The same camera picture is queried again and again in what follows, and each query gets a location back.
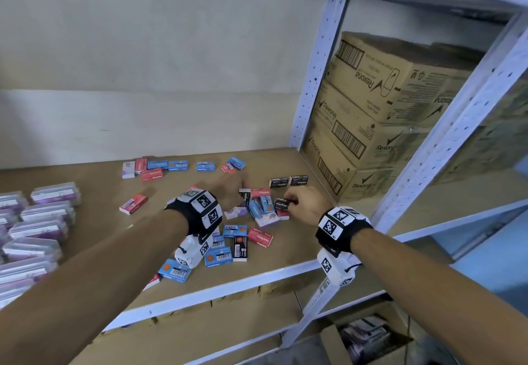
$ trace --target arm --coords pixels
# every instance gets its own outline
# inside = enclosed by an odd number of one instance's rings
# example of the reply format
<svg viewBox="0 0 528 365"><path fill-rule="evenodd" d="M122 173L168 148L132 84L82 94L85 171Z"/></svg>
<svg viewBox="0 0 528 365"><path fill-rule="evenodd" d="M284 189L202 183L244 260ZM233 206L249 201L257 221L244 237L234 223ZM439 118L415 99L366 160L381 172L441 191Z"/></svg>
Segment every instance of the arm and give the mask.
<svg viewBox="0 0 528 365"><path fill-rule="evenodd" d="M333 205L314 188L290 188L290 212L311 225ZM374 229L352 237L352 252L426 331L467 365L528 363L528 319L490 291Z"/></svg>
<svg viewBox="0 0 528 365"><path fill-rule="evenodd" d="M237 172L199 186L232 208L245 177ZM2 362L69 363L128 307L187 233L179 212L161 210L60 266L0 311L0 325L9 325L0 331Z"/></svg>

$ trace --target barcode on cardboard box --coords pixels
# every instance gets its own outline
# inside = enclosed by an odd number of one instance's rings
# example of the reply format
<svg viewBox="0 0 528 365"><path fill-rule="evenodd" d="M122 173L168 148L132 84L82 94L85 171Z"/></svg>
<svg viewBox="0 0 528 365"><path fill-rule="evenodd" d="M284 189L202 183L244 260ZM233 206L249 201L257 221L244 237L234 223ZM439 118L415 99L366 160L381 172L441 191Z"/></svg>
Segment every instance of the barcode on cardboard box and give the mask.
<svg viewBox="0 0 528 365"><path fill-rule="evenodd" d="M360 50L359 48L347 43L344 40L341 40L341 44L335 56L337 56L347 65L351 66L352 69L357 70L361 59L363 58L363 54L365 54L365 51Z"/></svg>
<svg viewBox="0 0 528 365"><path fill-rule="evenodd" d="M334 192L334 194L339 194L343 185L340 182L338 182L338 180L334 177L334 175L332 175L330 169L328 169L328 167L326 166L326 163L322 160L321 157L319 158L317 167L323 173L323 176L325 176L325 179L330 184L330 187L332 188L332 191Z"/></svg>
<svg viewBox="0 0 528 365"><path fill-rule="evenodd" d="M360 159L365 152L366 145L359 141L356 136L350 133L341 123L335 121L332 133L341 141L348 150L357 158Z"/></svg>
<svg viewBox="0 0 528 365"><path fill-rule="evenodd" d="M185 276L185 274L187 273L186 270L183 270L183 269L176 269L176 268L172 268L171 271L170 271L171 275L175 275L175 276Z"/></svg>

